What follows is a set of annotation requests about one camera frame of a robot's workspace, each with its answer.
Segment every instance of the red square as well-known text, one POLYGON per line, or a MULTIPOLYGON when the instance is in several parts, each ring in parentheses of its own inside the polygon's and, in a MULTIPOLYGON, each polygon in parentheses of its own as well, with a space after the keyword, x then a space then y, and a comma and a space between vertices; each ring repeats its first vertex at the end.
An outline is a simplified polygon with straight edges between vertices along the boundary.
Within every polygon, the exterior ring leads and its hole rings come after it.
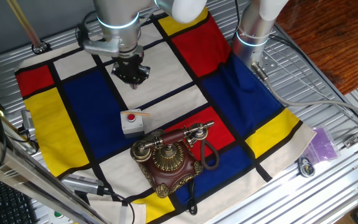
MULTIPOLYGON (((234 137, 231 135, 227 127, 223 124, 219 116, 216 114, 215 110, 212 107, 206 108, 199 113, 194 114, 193 116, 187 118, 186 120, 167 128, 165 131, 172 131, 174 129, 183 128, 185 125, 186 127, 190 127, 194 123, 205 123, 207 121, 214 121, 215 125, 210 127, 208 131, 208 136, 206 139, 216 148, 219 150, 224 146, 234 142, 234 137)), ((201 141, 197 141, 196 144, 190 148, 194 156, 197 160, 200 160, 200 147, 201 141)), ((205 156, 212 154, 212 150, 205 146, 205 156)))
POLYGON ((16 75, 16 80, 23 97, 54 84, 48 65, 20 72, 16 75))
POLYGON ((205 24, 172 38, 172 42, 197 77, 215 71, 231 51, 211 15, 205 24))

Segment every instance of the antique rotary telephone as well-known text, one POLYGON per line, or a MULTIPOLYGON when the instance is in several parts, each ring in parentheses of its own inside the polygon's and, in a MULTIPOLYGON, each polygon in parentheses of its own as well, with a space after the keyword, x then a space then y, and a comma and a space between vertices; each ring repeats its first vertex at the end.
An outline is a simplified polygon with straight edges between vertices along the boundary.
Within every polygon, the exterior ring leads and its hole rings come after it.
MULTIPOLYGON (((187 144, 193 147, 196 141, 202 141, 203 152, 208 129, 213 125, 214 121, 208 121, 167 133, 156 130, 131 147, 132 158, 160 198, 165 198, 202 173, 203 166, 195 159, 187 144)), ((212 167, 206 165, 202 153, 202 164, 205 164, 206 169, 215 169, 219 164, 218 153, 215 149, 212 150, 216 156, 216 163, 212 167)))

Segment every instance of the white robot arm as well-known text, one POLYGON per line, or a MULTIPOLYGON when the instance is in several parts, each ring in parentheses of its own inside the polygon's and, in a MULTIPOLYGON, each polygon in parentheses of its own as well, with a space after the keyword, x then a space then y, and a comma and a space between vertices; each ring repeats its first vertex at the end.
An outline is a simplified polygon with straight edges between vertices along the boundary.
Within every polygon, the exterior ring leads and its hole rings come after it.
POLYGON ((252 0, 242 13, 233 52, 251 69, 262 53, 277 16, 288 0, 252 0))
POLYGON ((89 39, 80 45, 91 54, 116 58, 113 73, 136 89, 149 77, 150 67, 141 65, 143 47, 140 38, 139 11, 155 4, 181 23, 196 19, 204 9, 206 0, 93 0, 105 42, 89 39))

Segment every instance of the metal table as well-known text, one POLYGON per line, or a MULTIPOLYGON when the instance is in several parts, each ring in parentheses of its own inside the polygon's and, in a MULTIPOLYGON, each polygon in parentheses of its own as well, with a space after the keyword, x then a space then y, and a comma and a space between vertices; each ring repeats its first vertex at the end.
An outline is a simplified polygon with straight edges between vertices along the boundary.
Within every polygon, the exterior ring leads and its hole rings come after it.
MULTIPOLYGON (((239 1, 241 11, 247 2, 239 1)), ((212 0, 207 7, 225 38, 230 39, 237 24, 234 1, 212 0)), ((93 35, 101 32, 95 22, 89 28, 93 35)), ((290 40, 279 26, 273 32, 290 40)), ((75 43, 75 30, 44 41, 53 49, 75 43)), ((269 40, 265 54, 264 66, 272 85, 287 100, 330 98, 350 103, 315 65, 306 64, 288 46, 269 40)), ((6 109, 6 118, 15 126, 21 125, 20 110, 25 106, 14 68, 34 56, 30 46, 0 55, 0 103, 6 109)), ((353 95, 348 97, 355 103, 353 95)), ((316 174, 309 179, 300 176, 297 165, 292 164, 243 202, 217 215, 211 223, 332 223, 358 205, 358 143, 349 148, 344 145, 351 136, 358 135, 358 117, 333 105, 289 107, 289 110, 310 127, 327 126, 341 157, 316 165, 316 174)), ((40 153, 34 158, 46 167, 40 153)), ((48 208, 36 201, 33 207, 39 223, 46 223, 48 208)))

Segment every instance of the mondrian pattern cloth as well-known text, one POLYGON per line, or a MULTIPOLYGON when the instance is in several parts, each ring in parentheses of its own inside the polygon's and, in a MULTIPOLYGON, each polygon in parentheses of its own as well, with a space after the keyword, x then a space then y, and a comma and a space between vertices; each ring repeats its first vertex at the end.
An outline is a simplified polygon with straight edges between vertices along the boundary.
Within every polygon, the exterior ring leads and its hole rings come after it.
MULTIPOLYGON (((111 58, 72 44, 16 69, 24 103, 53 175, 102 180, 132 203, 146 204, 147 223, 204 223, 293 163, 314 132, 231 52, 207 9, 190 24, 159 14, 141 29, 142 64, 151 73, 137 90, 111 75, 111 58), (124 137, 120 111, 137 108, 151 113, 144 117, 146 133, 215 122, 207 140, 221 162, 195 178, 197 215, 186 212, 187 186, 158 198, 130 157, 139 139, 124 137)), ((199 142, 191 151, 200 160, 199 142)), ((208 147, 206 160, 214 164, 208 147)))

